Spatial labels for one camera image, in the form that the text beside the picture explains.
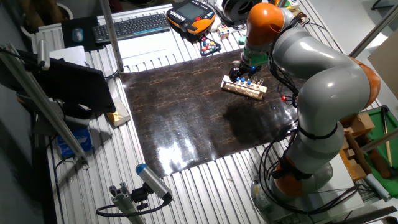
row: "cardboard box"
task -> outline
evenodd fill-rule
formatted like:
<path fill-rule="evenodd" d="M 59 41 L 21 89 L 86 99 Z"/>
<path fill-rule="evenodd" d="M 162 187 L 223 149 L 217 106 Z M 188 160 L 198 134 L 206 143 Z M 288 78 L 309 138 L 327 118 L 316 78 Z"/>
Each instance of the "cardboard box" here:
<path fill-rule="evenodd" d="M 396 75 L 398 70 L 398 63 L 396 61 L 398 52 L 397 42 L 398 30 L 390 35 L 390 37 L 368 57 L 372 66 L 382 78 L 382 82 L 388 86 L 396 98 L 398 98 L 398 76 Z"/>
<path fill-rule="evenodd" d="M 352 129 L 351 135 L 354 138 L 362 134 L 367 134 L 374 128 L 374 124 L 368 113 L 360 113 L 358 115 L 343 118 L 340 120 L 340 123 L 344 128 Z"/>
<path fill-rule="evenodd" d="M 115 127 L 118 127 L 131 119 L 131 116 L 126 108 L 126 106 L 120 101 L 120 99 L 116 99 L 113 101 L 116 111 L 114 113 L 108 113 L 109 120 L 113 123 Z"/>

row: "small box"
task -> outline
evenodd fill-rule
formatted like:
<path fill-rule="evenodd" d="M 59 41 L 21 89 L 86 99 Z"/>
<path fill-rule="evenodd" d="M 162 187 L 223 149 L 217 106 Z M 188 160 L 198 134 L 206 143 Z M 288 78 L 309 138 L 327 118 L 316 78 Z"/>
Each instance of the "small box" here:
<path fill-rule="evenodd" d="M 114 124 L 115 127 L 118 127 L 131 119 L 131 116 L 126 108 L 126 106 L 120 101 L 120 99 L 114 100 L 114 105 L 116 107 L 116 111 L 114 113 L 108 113 L 108 118 Z"/>
<path fill-rule="evenodd" d="M 299 8 L 301 6 L 300 0 L 289 0 L 289 3 L 290 3 L 290 6 L 291 6 L 290 10 L 291 9 L 297 9 L 297 8 Z"/>
<path fill-rule="evenodd" d="M 220 40 L 227 39 L 229 36 L 229 33 L 230 33 L 230 30 L 228 29 L 228 26 L 226 26 L 226 25 L 220 26 L 217 29 L 217 35 L 220 38 Z"/>
<path fill-rule="evenodd" d="M 368 113 L 360 113 L 358 115 L 343 118 L 340 120 L 340 123 L 344 128 L 351 127 L 353 130 L 351 135 L 354 138 L 362 134 L 367 134 L 374 128 L 374 124 Z"/>

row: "metal bracket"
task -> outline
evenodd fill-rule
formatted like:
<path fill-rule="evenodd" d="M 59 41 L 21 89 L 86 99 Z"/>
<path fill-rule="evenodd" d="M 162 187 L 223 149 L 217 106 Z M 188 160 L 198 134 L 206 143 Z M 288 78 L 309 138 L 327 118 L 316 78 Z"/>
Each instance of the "metal bracket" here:
<path fill-rule="evenodd" d="M 19 55 L 12 44 L 7 44 L 6 50 Z M 83 164 L 83 167 L 87 169 L 88 163 L 84 150 L 81 148 L 79 142 L 76 140 L 65 122 L 63 122 L 59 115 L 53 110 L 50 105 L 49 98 L 46 96 L 33 74 L 25 70 L 23 61 L 5 52 L 0 52 L 0 60 L 4 62 L 16 80 L 32 98 L 33 102 L 43 112 L 44 116 L 48 119 L 59 135 L 61 135 L 61 137 L 65 140 L 77 158 L 79 158 Z"/>
<path fill-rule="evenodd" d="M 113 195 L 112 202 L 122 213 L 138 212 L 136 204 L 132 202 L 129 189 L 125 182 L 120 183 L 117 189 L 114 185 L 109 187 L 109 192 Z M 133 224 L 145 224 L 141 215 L 127 217 Z"/>

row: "dark wooden board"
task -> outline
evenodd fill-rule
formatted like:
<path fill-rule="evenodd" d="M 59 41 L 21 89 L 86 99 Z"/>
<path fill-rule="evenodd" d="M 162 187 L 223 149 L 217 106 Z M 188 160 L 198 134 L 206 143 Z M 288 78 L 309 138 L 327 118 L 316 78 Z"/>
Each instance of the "dark wooden board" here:
<path fill-rule="evenodd" d="M 262 101 L 221 90 L 240 53 L 122 76 L 145 162 L 160 177 L 267 143 L 297 119 L 268 68 L 257 74 L 267 87 Z"/>

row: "wooden block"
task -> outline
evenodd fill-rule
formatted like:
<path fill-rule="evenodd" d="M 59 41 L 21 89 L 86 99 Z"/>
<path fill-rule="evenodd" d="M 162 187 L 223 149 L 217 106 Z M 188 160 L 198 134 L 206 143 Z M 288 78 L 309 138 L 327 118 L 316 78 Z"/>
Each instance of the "wooden block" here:
<path fill-rule="evenodd" d="M 341 149 L 348 149 L 348 148 L 349 148 L 349 145 L 348 145 L 347 139 L 344 138 L 343 146 L 341 147 Z"/>
<path fill-rule="evenodd" d="M 355 156 L 355 152 L 352 149 L 344 150 L 344 154 L 346 155 L 347 159 L 353 159 Z"/>
<path fill-rule="evenodd" d="M 352 168 L 348 162 L 347 157 L 344 154 L 344 150 L 340 150 L 340 152 L 338 153 L 341 157 L 341 160 L 343 160 L 344 166 L 346 167 L 349 176 L 351 177 L 351 180 L 355 180 L 358 178 L 358 176 L 355 173 L 354 168 Z"/>
<path fill-rule="evenodd" d="M 363 169 L 360 165 L 355 166 L 354 170 L 355 170 L 356 175 L 358 176 L 358 179 L 356 179 L 356 180 L 361 180 L 367 176 L 365 174 L 365 171 L 363 171 Z"/>
<path fill-rule="evenodd" d="M 351 167 L 356 167 L 358 164 L 356 163 L 355 159 L 350 159 L 349 164 L 351 165 Z"/>
<path fill-rule="evenodd" d="M 371 174 L 372 169 L 369 166 L 369 164 L 366 162 L 365 157 L 363 156 L 363 151 L 359 147 L 358 143 L 355 141 L 355 139 L 352 137 L 352 135 L 347 134 L 346 135 L 347 142 L 349 144 L 349 148 L 352 149 L 355 153 L 355 159 L 356 162 L 361 165 L 365 173 Z"/>

